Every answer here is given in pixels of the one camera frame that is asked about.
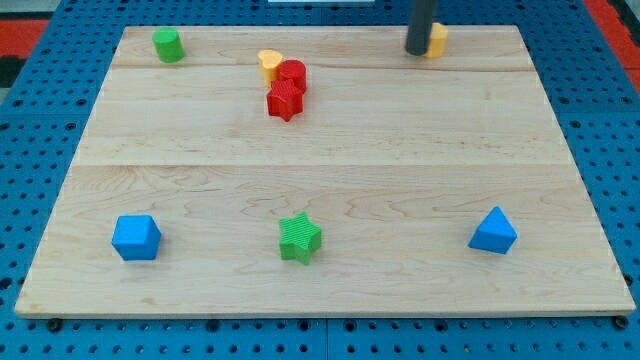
blue pegboard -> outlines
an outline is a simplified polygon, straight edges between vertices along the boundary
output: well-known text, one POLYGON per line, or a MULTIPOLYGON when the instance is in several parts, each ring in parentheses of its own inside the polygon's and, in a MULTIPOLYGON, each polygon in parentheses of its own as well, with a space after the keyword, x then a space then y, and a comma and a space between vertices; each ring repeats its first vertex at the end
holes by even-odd
MULTIPOLYGON (((401 25, 408 0, 66 0, 0 108, 0 358, 637 358, 619 318, 28 321, 13 306, 125 25, 401 25)), ((441 0, 446 24, 516 24, 632 294, 640 283, 640 100, 573 0, 441 0)))

green block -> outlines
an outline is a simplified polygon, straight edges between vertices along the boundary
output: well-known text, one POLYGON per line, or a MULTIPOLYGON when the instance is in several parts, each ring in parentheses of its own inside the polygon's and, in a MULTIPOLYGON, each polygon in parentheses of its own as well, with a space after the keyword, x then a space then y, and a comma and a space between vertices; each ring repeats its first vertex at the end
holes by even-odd
POLYGON ((175 28, 162 27, 153 33, 152 39, 160 61, 173 63, 184 57, 180 34, 175 28))
POLYGON ((309 265, 311 254, 322 246, 322 229, 301 212, 291 219, 280 219, 280 257, 309 265))

red cylinder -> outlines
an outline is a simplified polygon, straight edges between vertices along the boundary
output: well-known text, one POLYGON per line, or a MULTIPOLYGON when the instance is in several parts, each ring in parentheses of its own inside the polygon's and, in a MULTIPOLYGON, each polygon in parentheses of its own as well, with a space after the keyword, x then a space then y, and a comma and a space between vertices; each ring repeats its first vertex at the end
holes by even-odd
POLYGON ((302 61, 286 60, 278 65, 278 80, 289 79, 303 94, 307 91, 307 68, 302 61))

green cylinder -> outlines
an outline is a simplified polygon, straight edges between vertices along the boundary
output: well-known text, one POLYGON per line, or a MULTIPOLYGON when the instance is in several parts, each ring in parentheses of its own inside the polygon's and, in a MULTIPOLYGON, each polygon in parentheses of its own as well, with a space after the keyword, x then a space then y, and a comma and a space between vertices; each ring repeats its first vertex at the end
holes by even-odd
POLYGON ((153 33, 152 38, 160 61, 172 63, 184 57, 180 34, 175 28, 162 27, 153 33))

red surface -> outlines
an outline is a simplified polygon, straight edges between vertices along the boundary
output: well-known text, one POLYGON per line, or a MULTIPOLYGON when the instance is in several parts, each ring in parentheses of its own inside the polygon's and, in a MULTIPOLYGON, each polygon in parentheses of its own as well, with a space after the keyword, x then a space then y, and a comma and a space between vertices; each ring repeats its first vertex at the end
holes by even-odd
POLYGON ((640 48, 631 40, 629 29, 620 22, 618 12, 607 0, 584 0, 584 4, 640 92, 640 48))
POLYGON ((48 23, 49 20, 0 20, 0 56, 28 58, 48 23))
POLYGON ((267 107, 269 115, 280 116, 288 122, 293 115, 302 112, 302 91, 291 79, 272 81, 271 91, 267 94, 267 107))
POLYGON ((286 60, 278 65, 278 80, 293 80, 304 94, 307 91, 307 68, 302 61, 286 60))

